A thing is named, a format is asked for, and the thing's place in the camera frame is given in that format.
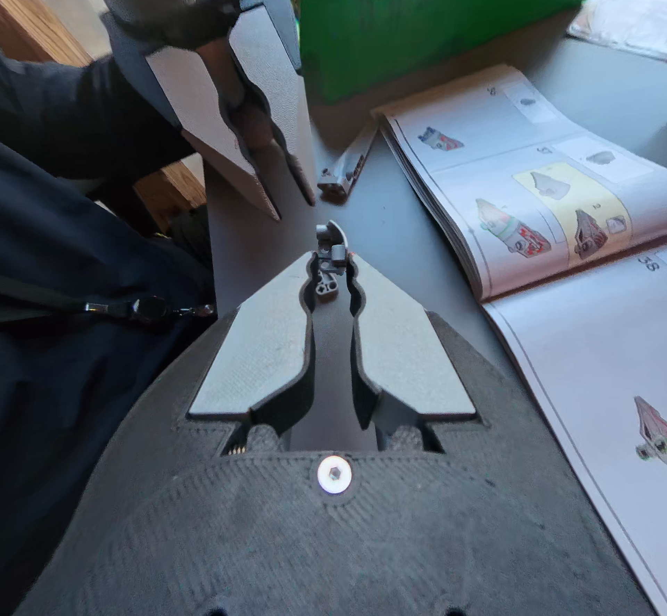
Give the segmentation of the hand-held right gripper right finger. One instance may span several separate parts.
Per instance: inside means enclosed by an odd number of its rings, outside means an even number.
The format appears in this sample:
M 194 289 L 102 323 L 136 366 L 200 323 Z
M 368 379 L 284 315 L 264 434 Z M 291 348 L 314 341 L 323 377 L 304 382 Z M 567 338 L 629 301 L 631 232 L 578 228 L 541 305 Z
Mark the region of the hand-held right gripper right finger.
M 352 395 L 362 429 L 474 419 L 476 407 L 429 313 L 359 255 L 347 263 Z

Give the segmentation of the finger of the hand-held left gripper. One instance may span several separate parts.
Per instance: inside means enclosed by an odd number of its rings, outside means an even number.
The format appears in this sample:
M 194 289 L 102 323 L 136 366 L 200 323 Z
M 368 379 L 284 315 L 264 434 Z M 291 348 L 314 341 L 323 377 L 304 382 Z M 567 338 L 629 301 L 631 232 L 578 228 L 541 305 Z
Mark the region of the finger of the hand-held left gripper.
M 166 46 L 148 55 L 146 61 L 184 138 L 246 202 L 279 222 L 276 205 L 242 152 L 238 136 L 223 118 L 218 89 L 201 56 Z
M 315 205 L 315 156 L 304 78 L 297 72 L 265 5 L 244 11 L 229 45 L 250 86 L 263 98 L 273 138 L 305 201 Z

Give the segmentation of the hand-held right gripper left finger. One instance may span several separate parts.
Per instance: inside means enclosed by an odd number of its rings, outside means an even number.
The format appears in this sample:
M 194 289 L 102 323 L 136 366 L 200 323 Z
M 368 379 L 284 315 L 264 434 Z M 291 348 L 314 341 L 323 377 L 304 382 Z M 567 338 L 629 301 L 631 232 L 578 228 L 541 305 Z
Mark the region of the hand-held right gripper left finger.
M 268 425 L 282 435 L 305 417 L 314 400 L 317 268 L 306 252 L 238 307 L 190 418 Z

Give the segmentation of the small grey lego assembly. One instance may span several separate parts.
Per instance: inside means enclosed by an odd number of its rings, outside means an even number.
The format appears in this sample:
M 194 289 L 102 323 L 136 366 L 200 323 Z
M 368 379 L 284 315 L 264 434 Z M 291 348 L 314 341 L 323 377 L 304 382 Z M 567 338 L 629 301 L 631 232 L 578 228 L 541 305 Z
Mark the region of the small grey lego assembly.
M 339 292 L 339 279 L 346 273 L 349 246 L 345 232 L 334 220 L 315 228 L 317 248 L 313 273 L 315 299 L 329 303 Z

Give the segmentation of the person's left forearm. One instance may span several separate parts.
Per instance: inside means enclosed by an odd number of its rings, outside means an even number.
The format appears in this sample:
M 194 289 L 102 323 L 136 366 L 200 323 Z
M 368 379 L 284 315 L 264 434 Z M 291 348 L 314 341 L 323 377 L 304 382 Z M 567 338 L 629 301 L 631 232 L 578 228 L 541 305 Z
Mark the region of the person's left forearm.
M 192 154 L 111 56 L 76 68 L 1 55 L 1 171 L 135 182 Z

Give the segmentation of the long grey lego beam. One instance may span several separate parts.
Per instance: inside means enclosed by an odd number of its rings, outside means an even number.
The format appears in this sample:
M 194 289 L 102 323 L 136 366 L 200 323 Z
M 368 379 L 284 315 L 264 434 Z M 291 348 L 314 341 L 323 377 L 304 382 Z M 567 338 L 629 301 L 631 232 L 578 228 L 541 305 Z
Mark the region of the long grey lego beam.
M 349 197 L 368 159 L 378 124 L 370 119 L 337 161 L 321 171 L 316 186 L 322 196 L 343 202 Z

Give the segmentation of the lego instruction booklet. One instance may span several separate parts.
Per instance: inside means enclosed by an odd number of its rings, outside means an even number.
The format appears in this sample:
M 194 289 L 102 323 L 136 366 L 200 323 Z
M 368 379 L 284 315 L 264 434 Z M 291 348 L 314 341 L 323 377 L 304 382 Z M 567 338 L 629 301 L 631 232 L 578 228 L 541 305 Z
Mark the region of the lego instruction booklet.
M 371 111 L 666 614 L 666 168 L 504 64 Z

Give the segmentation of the black retractable badge reel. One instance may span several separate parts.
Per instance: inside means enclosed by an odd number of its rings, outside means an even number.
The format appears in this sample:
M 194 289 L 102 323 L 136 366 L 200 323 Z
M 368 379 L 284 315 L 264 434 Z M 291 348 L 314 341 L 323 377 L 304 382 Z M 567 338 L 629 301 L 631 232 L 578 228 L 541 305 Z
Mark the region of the black retractable badge reel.
M 82 312 L 117 320 L 139 322 L 145 325 L 154 325 L 172 319 L 208 319 L 217 316 L 217 309 L 214 304 L 174 308 L 158 296 L 113 304 L 87 302 L 83 304 Z

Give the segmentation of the black bag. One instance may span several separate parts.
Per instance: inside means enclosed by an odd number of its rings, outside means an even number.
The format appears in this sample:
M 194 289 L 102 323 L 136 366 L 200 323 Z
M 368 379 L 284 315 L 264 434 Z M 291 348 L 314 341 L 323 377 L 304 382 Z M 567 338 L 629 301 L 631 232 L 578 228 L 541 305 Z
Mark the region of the black bag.
M 177 268 L 202 287 L 212 287 L 213 259 L 207 204 L 173 218 L 165 234 L 150 240 L 166 253 Z

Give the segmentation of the green box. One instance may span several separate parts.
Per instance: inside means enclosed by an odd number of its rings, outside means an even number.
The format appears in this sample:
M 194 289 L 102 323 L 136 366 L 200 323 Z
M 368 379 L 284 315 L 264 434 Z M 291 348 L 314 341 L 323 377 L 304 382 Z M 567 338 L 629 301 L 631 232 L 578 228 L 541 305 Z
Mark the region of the green box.
M 335 103 L 584 0 L 295 0 L 307 90 Z

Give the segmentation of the person's dark blue jacket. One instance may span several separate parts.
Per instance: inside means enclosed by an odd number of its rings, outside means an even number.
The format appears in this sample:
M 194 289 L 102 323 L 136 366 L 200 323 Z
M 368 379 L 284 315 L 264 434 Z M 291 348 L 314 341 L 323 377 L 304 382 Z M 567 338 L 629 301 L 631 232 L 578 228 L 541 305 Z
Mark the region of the person's dark blue jacket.
M 46 564 L 124 416 L 206 327 L 82 312 L 212 300 L 150 238 L 42 169 L 1 171 L 2 615 Z

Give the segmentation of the white plastic bag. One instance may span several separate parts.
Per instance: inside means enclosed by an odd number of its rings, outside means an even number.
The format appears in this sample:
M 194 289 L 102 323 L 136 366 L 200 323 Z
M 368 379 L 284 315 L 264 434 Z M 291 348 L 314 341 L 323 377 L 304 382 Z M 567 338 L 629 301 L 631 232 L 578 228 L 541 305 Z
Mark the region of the white plastic bag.
M 593 45 L 666 61 L 666 0 L 586 0 L 567 32 Z

